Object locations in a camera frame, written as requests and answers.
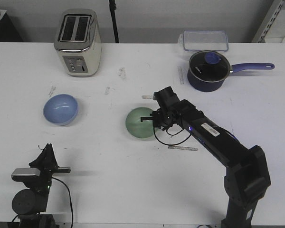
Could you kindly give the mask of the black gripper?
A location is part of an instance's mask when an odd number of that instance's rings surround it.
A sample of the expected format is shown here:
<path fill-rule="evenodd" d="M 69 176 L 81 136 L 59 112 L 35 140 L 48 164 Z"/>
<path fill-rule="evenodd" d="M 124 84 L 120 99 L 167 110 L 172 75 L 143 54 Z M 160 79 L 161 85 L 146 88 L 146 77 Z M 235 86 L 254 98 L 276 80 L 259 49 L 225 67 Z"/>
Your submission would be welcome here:
<path fill-rule="evenodd" d="M 182 115 L 183 111 L 173 105 L 168 109 L 159 108 L 156 111 L 152 111 L 149 116 L 140 117 L 140 121 L 152 121 L 152 126 L 162 131 L 168 130 L 175 124 L 183 129 Z"/>
<path fill-rule="evenodd" d="M 40 177 L 32 182 L 24 182 L 24 185 L 35 192 L 49 192 L 54 174 L 70 173 L 70 167 L 59 167 L 55 158 L 53 146 L 47 143 L 41 154 L 29 163 L 31 168 L 38 168 L 41 171 Z"/>

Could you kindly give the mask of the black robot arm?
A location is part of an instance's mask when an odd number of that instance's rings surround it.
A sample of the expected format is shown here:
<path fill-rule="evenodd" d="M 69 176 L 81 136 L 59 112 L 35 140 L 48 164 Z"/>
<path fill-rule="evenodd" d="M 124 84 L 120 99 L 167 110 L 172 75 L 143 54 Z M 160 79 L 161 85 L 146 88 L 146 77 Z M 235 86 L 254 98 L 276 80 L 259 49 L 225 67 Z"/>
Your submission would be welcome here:
<path fill-rule="evenodd" d="M 19 228 L 58 228 L 52 214 L 46 214 L 54 174 L 70 173 L 71 168 L 59 167 L 52 144 L 48 143 L 28 168 L 16 168 L 11 174 L 15 182 L 26 188 L 12 200 L 12 209 L 19 218 Z"/>
<path fill-rule="evenodd" d="M 151 120 L 164 130 L 177 124 L 188 131 L 226 167 L 224 188 L 229 196 L 223 228 L 250 228 L 257 202 L 270 186 L 266 156 L 258 145 L 248 149 L 229 131 L 208 119 L 187 100 L 160 104 L 157 111 L 141 121 Z"/>

